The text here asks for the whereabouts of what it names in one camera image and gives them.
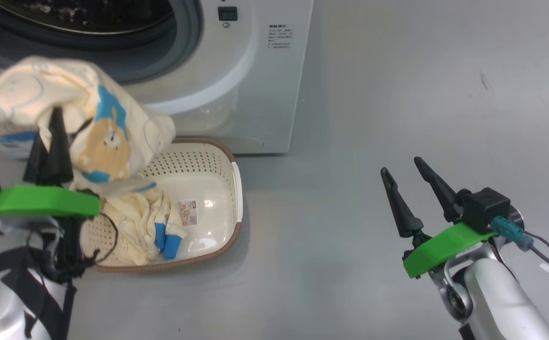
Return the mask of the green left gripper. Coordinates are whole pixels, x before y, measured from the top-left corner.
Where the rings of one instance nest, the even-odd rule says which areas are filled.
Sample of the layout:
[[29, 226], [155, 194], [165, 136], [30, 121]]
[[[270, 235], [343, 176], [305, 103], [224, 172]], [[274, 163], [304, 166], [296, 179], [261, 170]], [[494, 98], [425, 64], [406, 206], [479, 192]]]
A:
[[[47, 151], [39, 133], [35, 135], [26, 162], [23, 181], [33, 185], [57, 185], [73, 179], [69, 139], [61, 108], [53, 108]], [[44, 166], [48, 161], [48, 179]], [[100, 200], [84, 192], [63, 187], [8, 187], [0, 191], [0, 216], [9, 217], [94, 217], [100, 214]]]

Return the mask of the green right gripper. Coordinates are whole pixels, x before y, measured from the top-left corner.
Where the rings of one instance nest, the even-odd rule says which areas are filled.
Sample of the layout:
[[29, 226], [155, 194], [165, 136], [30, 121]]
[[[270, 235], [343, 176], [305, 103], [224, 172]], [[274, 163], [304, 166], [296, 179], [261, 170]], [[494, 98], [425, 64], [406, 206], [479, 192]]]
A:
[[[455, 206], [456, 192], [423, 158], [414, 157], [413, 162], [422, 179], [432, 187], [443, 209], [445, 220], [447, 222], [460, 222], [460, 210]], [[423, 222], [413, 215], [398, 191], [397, 182], [387, 168], [381, 168], [381, 177], [399, 237], [413, 238], [423, 234]], [[409, 278], [416, 278], [456, 257], [475, 244], [494, 236], [497, 236], [497, 233], [492, 230], [485, 230], [482, 233], [463, 222], [458, 223], [414, 249], [403, 260], [403, 267]]]

